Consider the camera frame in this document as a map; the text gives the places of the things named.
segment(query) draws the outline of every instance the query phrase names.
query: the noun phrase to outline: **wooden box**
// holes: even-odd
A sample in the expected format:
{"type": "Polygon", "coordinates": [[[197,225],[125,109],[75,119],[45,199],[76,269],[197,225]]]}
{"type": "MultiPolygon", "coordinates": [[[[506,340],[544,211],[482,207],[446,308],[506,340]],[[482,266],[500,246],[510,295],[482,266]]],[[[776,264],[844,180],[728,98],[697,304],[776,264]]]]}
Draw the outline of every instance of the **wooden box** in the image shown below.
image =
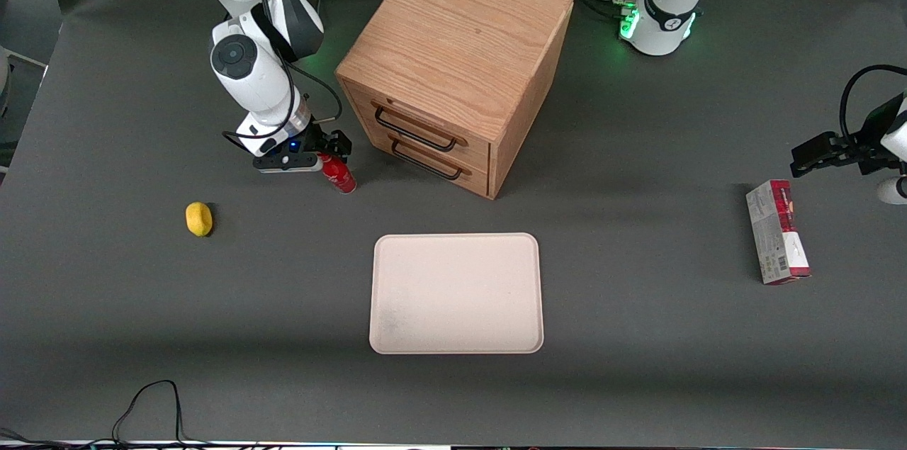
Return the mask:
{"type": "Polygon", "coordinates": [[[337,67],[378,149],[495,198],[557,68],[573,0],[385,0],[337,67]]]}

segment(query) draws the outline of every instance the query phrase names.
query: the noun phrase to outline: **drawer handle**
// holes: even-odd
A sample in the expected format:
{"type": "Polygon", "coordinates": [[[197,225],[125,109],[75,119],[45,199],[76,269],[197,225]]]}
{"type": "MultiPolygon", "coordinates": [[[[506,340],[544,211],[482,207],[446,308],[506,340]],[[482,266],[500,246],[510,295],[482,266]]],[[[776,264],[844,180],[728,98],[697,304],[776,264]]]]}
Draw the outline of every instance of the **drawer handle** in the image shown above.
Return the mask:
{"type": "Polygon", "coordinates": [[[383,114],[383,112],[385,112],[385,108],[383,106],[379,106],[378,110],[375,111],[375,120],[378,121],[378,124],[381,124],[383,127],[388,128],[389,130],[394,130],[397,133],[400,133],[402,136],[408,137],[408,139],[413,139],[424,146],[431,147],[434,150],[440,150],[440,152],[450,152],[454,148],[454,145],[456,145],[456,139],[451,139],[451,142],[447,145],[441,145],[434,143],[434,141],[431,140],[425,140],[423,137],[412,133],[412,131],[404,130],[404,128],[401,128],[396,124],[391,124],[388,121],[384,120],[383,118],[381,118],[381,114],[383,114]]]}
{"type": "Polygon", "coordinates": [[[463,169],[457,169],[456,173],[445,174],[445,173],[441,172],[441,170],[439,170],[439,169],[435,169],[434,167],[429,167],[427,164],[419,162],[419,160],[415,159],[415,157],[406,156],[404,153],[399,152],[399,150],[396,149],[396,146],[398,146],[398,145],[400,145],[400,143],[397,140],[394,140],[394,144],[391,145],[391,152],[394,153],[394,156],[399,157],[399,159],[404,160],[404,162],[410,163],[411,165],[415,165],[415,166],[419,167],[420,169],[428,170],[428,172],[431,172],[434,175],[439,176],[439,178],[441,178],[441,179],[447,179],[447,181],[456,181],[457,179],[460,179],[460,174],[463,173],[463,169]]]}

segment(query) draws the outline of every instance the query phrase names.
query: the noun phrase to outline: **yellow lemon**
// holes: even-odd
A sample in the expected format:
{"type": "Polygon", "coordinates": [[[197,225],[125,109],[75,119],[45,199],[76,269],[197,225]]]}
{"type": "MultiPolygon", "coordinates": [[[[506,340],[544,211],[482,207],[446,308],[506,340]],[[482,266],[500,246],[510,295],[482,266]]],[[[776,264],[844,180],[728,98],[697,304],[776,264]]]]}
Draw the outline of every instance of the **yellow lemon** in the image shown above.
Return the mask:
{"type": "Polygon", "coordinates": [[[207,236],[214,225],[211,210],[201,202],[192,202],[186,206],[186,227],[198,237],[207,236]]]}

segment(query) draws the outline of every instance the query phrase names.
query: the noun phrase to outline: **drawer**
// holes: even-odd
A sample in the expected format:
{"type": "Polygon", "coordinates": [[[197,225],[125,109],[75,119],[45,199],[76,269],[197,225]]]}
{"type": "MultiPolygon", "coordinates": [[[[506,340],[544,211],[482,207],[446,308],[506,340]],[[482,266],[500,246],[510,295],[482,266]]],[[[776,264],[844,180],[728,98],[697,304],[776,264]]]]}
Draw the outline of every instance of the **drawer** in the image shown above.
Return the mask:
{"type": "Polygon", "coordinates": [[[347,91],[370,137],[390,135],[408,143],[419,143],[438,157],[450,157],[462,165],[488,170],[488,142],[467,134],[440,130],[412,117],[412,111],[406,110],[400,102],[353,83],[347,83],[347,91]]]}
{"type": "Polygon", "coordinates": [[[483,169],[474,169],[466,165],[457,165],[447,157],[441,157],[434,150],[422,147],[417,143],[406,141],[401,137],[385,133],[372,136],[372,144],[378,149],[427,170],[427,173],[439,176],[445,181],[453,182],[457,186],[468,189],[473,193],[488,196],[488,172],[483,169]]]}

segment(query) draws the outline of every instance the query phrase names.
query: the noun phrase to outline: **red bottle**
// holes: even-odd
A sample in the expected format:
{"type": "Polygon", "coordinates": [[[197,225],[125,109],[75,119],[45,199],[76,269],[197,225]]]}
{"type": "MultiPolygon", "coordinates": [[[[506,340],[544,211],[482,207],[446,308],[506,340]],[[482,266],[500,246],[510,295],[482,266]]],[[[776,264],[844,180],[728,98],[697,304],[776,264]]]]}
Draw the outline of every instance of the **red bottle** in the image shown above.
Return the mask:
{"type": "Polygon", "coordinates": [[[324,172],[327,180],[337,186],[341,193],[346,195],[356,189],[356,179],[353,179],[353,174],[349,172],[346,163],[341,162],[335,156],[323,152],[318,152],[318,159],[321,159],[323,164],[321,172],[324,172]]]}

